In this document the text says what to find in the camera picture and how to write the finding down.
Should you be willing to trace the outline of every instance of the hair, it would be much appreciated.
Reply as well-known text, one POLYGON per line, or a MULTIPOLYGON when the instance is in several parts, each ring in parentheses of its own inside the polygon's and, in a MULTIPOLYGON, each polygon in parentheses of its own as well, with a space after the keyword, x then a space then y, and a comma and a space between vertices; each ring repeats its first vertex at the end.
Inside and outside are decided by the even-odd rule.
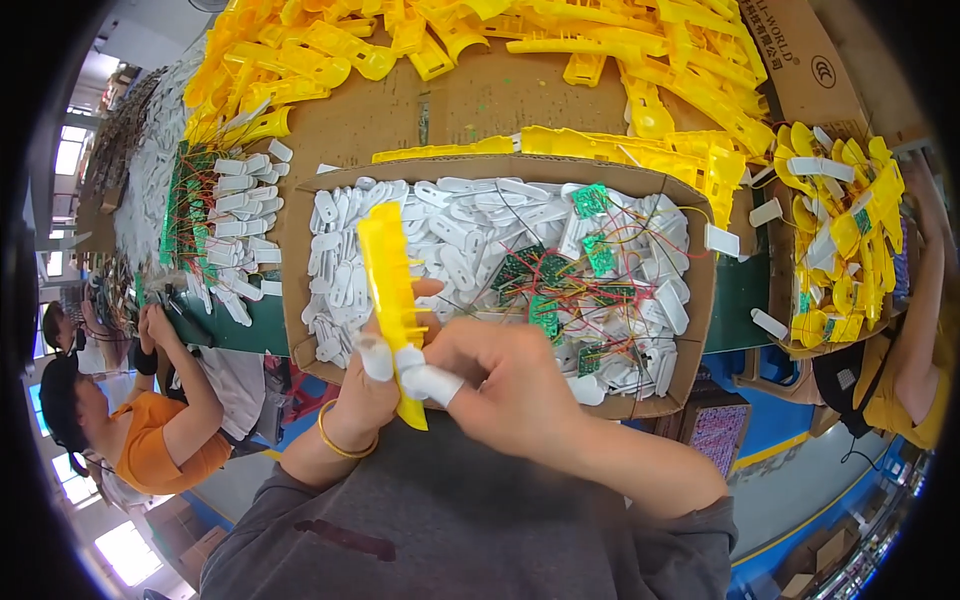
POLYGON ((66 350, 66 348, 61 348, 60 342, 57 341, 57 336, 60 335, 60 320, 65 316, 63 307, 57 301, 50 302, 47 311, 43 313, 40 329, 43 331, 43 339, 50 348, 66 350))
POLYGON ((89 471, 81 467, 74 456, 75 452, 83 452, 90 446, 84 430, 77 421, 79 399, 76 384, 79 377, 76 355, 59 354, 50 361, 40 378, 40 409, 43 411, 43 420, 50 429, 50 436, 70 455, 70 467, 78 475, 87 477, 89 471))

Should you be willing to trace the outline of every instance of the black cap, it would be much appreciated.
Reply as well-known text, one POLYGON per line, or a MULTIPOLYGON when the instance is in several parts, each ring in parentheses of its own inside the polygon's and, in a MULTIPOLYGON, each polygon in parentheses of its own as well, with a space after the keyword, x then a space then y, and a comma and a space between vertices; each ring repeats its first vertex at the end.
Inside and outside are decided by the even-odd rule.
MULTIPOLYGON (((43 369, 40 378, 40 408, 43 420, 50 429, 54 442, 66 448, 67 452, 83 452, 88 443, 84 431, 77 422, 77 392, 74 388, 80 371, 77 369, 77 356, 58 354, 43 369)), ((85 475, 73 455, 70 466, 79 474, 85 475)))

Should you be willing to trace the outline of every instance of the yellow shirt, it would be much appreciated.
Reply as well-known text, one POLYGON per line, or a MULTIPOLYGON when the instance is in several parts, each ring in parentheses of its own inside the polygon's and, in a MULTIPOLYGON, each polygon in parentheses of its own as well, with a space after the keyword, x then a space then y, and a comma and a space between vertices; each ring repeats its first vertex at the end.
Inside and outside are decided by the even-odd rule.
POLYGON ((178 468, 163 441, 163 425, 170 422, 186 404, 144 392, 130 404, 123 404, 110 415, 117 419, 133 412, 117 475, 135 490, 153 495, 180 493, 209 477, 230 457, 230 444, 216 433, 178 468))
MULTIPOLYGON (((941 313, 941 324, 944 322, 943 317, 944 315, 941 313)), ((910 415, 907 414, 903 404, 897 398, 897 394, 894 392, 893 365, 887 361, 883 375, 876 384, 874 396, 867 404, 866 410, 863 411, 863 419, 868 425, 899 433, 908 442, 919 448, 930 449, 937 444, 940 429, 944 424, 944 416, 947 413, 947 403, 952 383, 953 351, 949 339, 950 337, 945 335, 943 331, 937 333, 933 349, 933 364, 940 371, 940 378, 937 380, 937 392, 933 399, 933 405, 930 406, 930 412, 926 414, 923 422, 915 427, 910 415)), ((853 392, 853 408, 860 405, 861 398, 867 393, 867 388, 870 387, 870 382, 874 379, 876 370, 880 367, 880 361, 883 360, 883 356, 889 347, 890 340, 882 334, 877 334, 867 340, 863 350, 860 378, 856 382, 856 388, 853 392)))

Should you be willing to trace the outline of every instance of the pile of white parts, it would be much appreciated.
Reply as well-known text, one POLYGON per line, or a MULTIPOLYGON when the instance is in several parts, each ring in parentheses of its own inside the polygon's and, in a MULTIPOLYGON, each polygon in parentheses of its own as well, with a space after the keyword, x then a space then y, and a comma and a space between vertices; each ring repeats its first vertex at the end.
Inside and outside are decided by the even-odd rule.
MULTIPOLYGON (((664 396, 677 359, 673 337, 683 334, 688 324, 684 304, 690 291, 682 279, 689 268, 686 217, 663 194, 635 199, 608 189, 608 211, 582 219, 570 194, 583 187, 580 183, 528 184, 518 178, 440 178, 414 185, 360 178, 353 187, 317 192, 307 269, 312 277, 311 296, 301 314, 317 337, 317 360, 340 368, 347 365, 352 337, 372 311, 356 225, 374 206, 396 201, 401 203, 409 257, 423 261, 411 268, 412 275, 444 282, 438 296, 417 300, 441 322, 465 312, 485 321, 526 321, 525 305, 518 304, 505 314, 497 308, 497 292, 490 289, 508 249, 515 252, 542 243, 548 250, 578 259, 585 252, 582 240, 589 235, 603 232, 610 241, 622 240, 622 244, 610 244, 616 266, 603 277, 632 281, 644 290, 642 296, 651 298, 642 300, 638 310, 603 307, 583 298, 581 314, 588 323, 572 323, 572 315, 558 311, 563 341, 556 348, 557 361, 584 404, 599 404, 605 394, 664 396), (631 354, 641 357, 642 367, 627 355, 614 353, 600 359, 595 373, 577 376, 581 348, 632 335, 636 337, 631 354)), ((575 272, 593 277, 585 257, 575 272)))
POLYGON ((117 249, 132 268, 160 270, 160 234, 177 144, 183 139, 187 111, 183 90, 204 61, 206 38, 198 39, 160 77, 144 119, 140 146, 131 156, 130 180, 124 200, 113 215, 117 249))
MULTIPOLYGON (((260 271, 260 265, 282 261, 279 246, 264 234, 274 227, 276 212, 283 208, 274 184, 290 172, 289 160, 294 153, 275 139, 270 142, 269 152, 282 162, 272 163, 269 156, 254 154, 243 160, 219 158, 213 166, 221 177, 213 188, 216 206, 207 214, 213 225, 212 235, 204 241, 203 254, 218 278, 210 291, 223 302, 233 320, 245 327, 253 320, 241 296, 257 301, 265 294, 282 295, 279 281, 261 279, 260 287, 248 281, 248 274, 260 271)), ((190 292, 204 302, 209 315, 213 303, 203 278, 188 272, 186 282, 190 292)))

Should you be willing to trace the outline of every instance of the gold bangle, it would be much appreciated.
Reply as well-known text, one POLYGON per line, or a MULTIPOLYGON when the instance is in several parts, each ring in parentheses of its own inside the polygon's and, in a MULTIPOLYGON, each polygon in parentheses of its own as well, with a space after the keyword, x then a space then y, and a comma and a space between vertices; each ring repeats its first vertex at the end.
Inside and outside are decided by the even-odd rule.
POLYGON ((380 434, 376 434, 376 437, 373 438, 373 443, 370 444, 369 448, 366 450, 361 450, 360 452, 347 452, 346 450, 337 447, 337 445, 331 442, 326 436, 326 432, 324 431, 324 413, 336 403, 336 400, 330 400, 327 404, 324 404, 324 406, 321 407, 320 414, 317 415, 317 428, 320 429, 320 437, 324 439, 324 444, 330 446, 331 450, 340 456, 343 456, 344 458, 361 459, 365 456, 370 456, 373 454, 373 451, 376 450, 376 445, 380 442, 380 434))

